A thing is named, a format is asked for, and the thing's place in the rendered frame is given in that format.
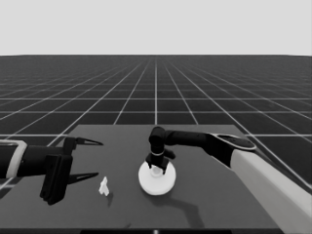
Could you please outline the large thick white disc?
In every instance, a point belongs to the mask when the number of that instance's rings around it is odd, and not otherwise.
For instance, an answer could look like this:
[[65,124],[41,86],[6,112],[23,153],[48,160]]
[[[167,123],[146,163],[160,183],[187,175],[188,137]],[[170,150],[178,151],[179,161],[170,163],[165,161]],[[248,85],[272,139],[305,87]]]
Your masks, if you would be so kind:
[[142,163],[138,170],[138,182],[141,188],[149,195],[160,196],[170,192],[176,183],[176,169],[169,163],[166,172],[153,166],[148,167],[146,162]]

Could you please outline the small white T-shaped piece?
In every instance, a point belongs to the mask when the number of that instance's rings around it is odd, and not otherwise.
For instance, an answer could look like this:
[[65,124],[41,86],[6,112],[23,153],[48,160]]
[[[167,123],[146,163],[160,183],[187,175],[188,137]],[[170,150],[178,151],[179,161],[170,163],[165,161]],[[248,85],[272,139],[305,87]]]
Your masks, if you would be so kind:
[[98,192],[100,195],[105,195],[105,196],[109,195],[109,188],[108,188],[107,182],[108,182],[108,179],[105,176],[103,180],[101,181],[99,189],[98,189]]

